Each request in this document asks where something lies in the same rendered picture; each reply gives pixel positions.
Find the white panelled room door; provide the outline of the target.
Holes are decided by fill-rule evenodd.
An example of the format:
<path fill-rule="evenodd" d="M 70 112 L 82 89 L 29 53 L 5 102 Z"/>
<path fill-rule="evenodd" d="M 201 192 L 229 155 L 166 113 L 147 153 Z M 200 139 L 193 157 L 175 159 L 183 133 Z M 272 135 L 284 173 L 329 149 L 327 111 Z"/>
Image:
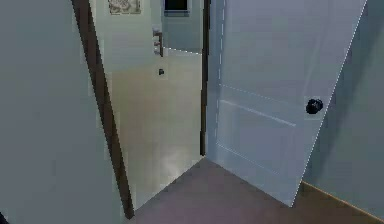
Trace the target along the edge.
<path fill-rule="evenodd" d="M 207 156 L 292 206 L 367 0 L 215 0 Z M 323 108 L 308 114 L 309 99 Z"/>

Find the dark brown shelf unit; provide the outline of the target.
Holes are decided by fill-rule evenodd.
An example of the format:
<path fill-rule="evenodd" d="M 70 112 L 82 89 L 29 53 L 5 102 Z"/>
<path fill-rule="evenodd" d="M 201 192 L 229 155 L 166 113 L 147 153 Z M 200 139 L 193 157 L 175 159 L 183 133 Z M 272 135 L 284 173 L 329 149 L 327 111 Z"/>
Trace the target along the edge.
<path fill-rule="evenodd" d="M 159 47 L 159 54 L 160 54 L 161 57 L 163 57 L 164 56 L 163 33 L 162 33 L 162 31 L 157 30 L 157 29 L 153 29 L 152 33 L 153 33 L 153 37 L 157 37 L 158 38 L 158 41 L 154 42 L 154 46 L 158 46 Z"/>

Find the dark window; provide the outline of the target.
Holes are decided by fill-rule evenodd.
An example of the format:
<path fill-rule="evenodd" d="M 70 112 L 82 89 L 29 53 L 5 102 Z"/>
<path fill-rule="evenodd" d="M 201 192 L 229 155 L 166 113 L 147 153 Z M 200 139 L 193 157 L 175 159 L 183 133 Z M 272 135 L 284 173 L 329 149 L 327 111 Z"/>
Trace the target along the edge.
<path fill-rule="evenodd" d="M 164 14 L 166 16 L 188 17 L 188 0 L 164 0 Z"/>

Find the black round door knob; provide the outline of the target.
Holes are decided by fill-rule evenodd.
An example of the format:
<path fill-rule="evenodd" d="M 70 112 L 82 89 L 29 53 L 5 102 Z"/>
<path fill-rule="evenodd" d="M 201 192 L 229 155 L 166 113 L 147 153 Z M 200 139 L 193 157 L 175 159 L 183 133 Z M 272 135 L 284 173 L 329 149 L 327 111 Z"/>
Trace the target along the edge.
<path fill-rule="evenodd" d="M 305 107 L 308 114 L 316 114 L 323 108 L 323 102 L 321 99 L 309 99 Z"/>

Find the framed wall picture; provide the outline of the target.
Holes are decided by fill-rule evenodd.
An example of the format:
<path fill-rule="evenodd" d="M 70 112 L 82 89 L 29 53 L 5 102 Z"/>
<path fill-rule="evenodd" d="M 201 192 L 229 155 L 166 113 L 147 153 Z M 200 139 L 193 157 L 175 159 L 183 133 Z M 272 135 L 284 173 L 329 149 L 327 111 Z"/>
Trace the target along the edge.
<path fill-rule="evenodd" d="M 140 0 L 108 0 L 111 14 L 140 14 Z"/>

